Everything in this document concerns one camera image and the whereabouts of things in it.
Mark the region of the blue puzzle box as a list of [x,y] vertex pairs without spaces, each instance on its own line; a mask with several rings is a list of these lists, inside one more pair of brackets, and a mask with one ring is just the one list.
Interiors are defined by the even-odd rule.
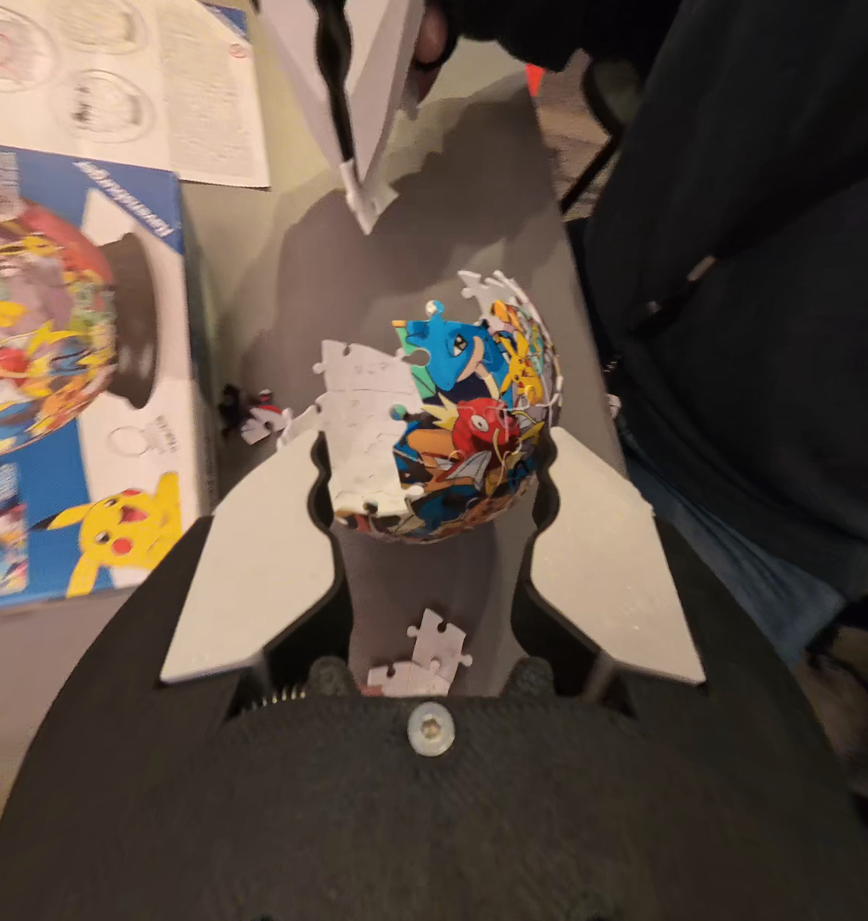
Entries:
[[171,172],[0,145],[0,613],[139,585],[215,500]]

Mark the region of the person's blue jeans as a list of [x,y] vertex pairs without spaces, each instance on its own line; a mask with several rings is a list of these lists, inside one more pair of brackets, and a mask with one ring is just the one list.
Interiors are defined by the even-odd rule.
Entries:
[[672,525],[789,666],[830,627],[845,606],[836,589],[747,540],[684,496],[616,421],[630,479],[656,517]]

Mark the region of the person's right hand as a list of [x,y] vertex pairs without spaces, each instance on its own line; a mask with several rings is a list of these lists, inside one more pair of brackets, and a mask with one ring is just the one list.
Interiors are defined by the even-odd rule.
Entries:
[[408,83],[421,103],[427,98],[443,64],[455,47],[456,29],[445,2],[425,2],[416,46],[408,72]]

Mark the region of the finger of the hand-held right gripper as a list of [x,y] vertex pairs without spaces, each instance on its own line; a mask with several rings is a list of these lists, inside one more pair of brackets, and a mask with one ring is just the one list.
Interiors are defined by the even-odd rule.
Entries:
[[354,155],[345,97],[351,38],[344,3],[262,1],[257,6],[313,139],[337,170]]
[[347,1],[351,39],[345,92],[359,184],[377,181],[379,164],[403,101],[424,16],[422,1]]

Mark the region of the white instruction sheet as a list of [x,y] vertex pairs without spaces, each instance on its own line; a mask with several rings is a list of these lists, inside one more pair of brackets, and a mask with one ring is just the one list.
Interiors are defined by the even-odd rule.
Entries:
[[268,188],[248,13],[221,2],[0,1],[0,145]]

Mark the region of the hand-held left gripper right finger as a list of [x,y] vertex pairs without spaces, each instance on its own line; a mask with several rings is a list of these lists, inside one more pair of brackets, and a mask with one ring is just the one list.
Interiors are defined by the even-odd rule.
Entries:
[[520,647],[549,663],[560,695],[603,695],[621,673],[703,685],[650,505],[564,428],[540,447],[511,608]]

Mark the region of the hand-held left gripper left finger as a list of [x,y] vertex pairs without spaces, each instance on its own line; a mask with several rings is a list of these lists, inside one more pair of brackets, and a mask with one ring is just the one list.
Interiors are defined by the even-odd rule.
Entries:
[[177,685],[246,673],[261,688],[304,683],[322,658],[346,661],[354,626],[325,436],[307,430],[220,501],[160,678]]

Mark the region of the person's right forearm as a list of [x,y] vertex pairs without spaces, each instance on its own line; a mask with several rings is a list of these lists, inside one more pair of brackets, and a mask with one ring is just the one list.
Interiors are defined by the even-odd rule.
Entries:
[[525,63],[561,71],[575,52],[623,60],[647,74],[679,1],[436,2],[451,38],[489,42]]

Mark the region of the black red puzzle piece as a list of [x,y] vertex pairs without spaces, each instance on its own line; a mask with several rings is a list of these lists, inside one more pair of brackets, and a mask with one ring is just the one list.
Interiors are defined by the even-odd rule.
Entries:
[[249,392],[230,383],[223,387],[219,415],[221,436],[226,439],[235,433],[247,445],[281,433],[293,419],[290,408],[279,407],[272,390]]

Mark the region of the colourful puzzle ball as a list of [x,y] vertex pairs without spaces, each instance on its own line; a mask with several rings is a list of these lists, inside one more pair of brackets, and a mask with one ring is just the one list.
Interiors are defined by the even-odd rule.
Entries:
[[395,319],[393,352],[324,340],[324,390],[282,430],[325,438],[336,520],[400,543],[436,543],[513,506],[536,482],[541,438],[557,422],[563,375],[531,298],[504,272],[458,272],[478,307],[440,300]]

